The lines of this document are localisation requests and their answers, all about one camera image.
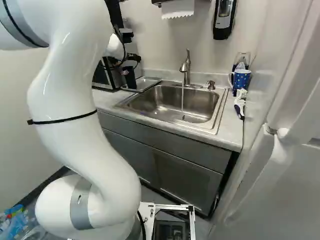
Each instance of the silver band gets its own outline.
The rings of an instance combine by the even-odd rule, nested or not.
[[[17,0],[0,0],[0,23],[19,42],[31,48],[47,48],[26,22]]]
[[[81,177],[76,184],[70,202],[70,218],[75,229],[93,229],[88,215],[88,199],[92,184]]]

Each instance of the metal tray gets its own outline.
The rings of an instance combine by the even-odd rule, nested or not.
[[[134,92],[134,93],[143,93],[144,91],[148,90],[149,88],[153,87],[154,85],[161,82],[161,78],[158,77],[149,77],[149,76],[142,76],[139,77],[136,81],[136,89],[128,88],[127,84],[120,87],[124,91]]]

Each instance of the white refrigerator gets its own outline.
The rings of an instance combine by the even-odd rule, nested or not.
[[[243,149],[208,239],[319,239],[320,0],[269,0],[257,37]]]

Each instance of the blue polka dot mug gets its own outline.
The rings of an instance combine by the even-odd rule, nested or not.
[[[237,89],[248,89],[251,71],[246,69],[236,69],[229,74],[229,84],[233,89],[233,95],[237,94]]]

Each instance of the backsplash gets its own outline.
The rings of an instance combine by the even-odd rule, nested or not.
[[[177,82],[182,82],[184,80],[184,74],[177,70],[144,68],[143,72],[146,77],[162,78],[164,80]],[[190,83],[192,84],[206,84],[209,80],[215,81],[217,86],[230,87],[227,73],[191,72]]]

